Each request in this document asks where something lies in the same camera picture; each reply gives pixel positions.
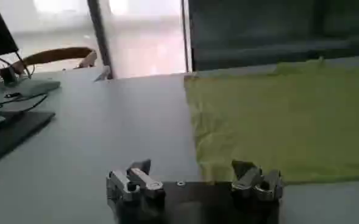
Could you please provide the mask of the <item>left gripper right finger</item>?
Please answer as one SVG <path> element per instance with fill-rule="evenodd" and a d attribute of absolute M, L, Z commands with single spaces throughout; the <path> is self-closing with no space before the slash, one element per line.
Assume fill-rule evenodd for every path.
<path fill-rule="evenodd" d="M 283 197 L 283 178 L 278 169 L 264 174 L 261 167 L 250 161 L 233 160 L 231 162 L 236 180 L 231 190 L 241 198 L 254 198 L 260 202 L 280 201 Z"/>

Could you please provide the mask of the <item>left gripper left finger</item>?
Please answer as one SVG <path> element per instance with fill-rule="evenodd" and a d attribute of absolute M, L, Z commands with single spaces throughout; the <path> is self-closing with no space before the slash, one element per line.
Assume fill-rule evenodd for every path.
<path fill-rule="evenodd" d="M 134 162 L 125 172 L 111 170 L 106 176 L 107 198 L 128 203 L 138 202 L 143 197 L 151 200 L 165 198 L 163 183 L 149 175 L 151 162 L 150 159 Z"/>

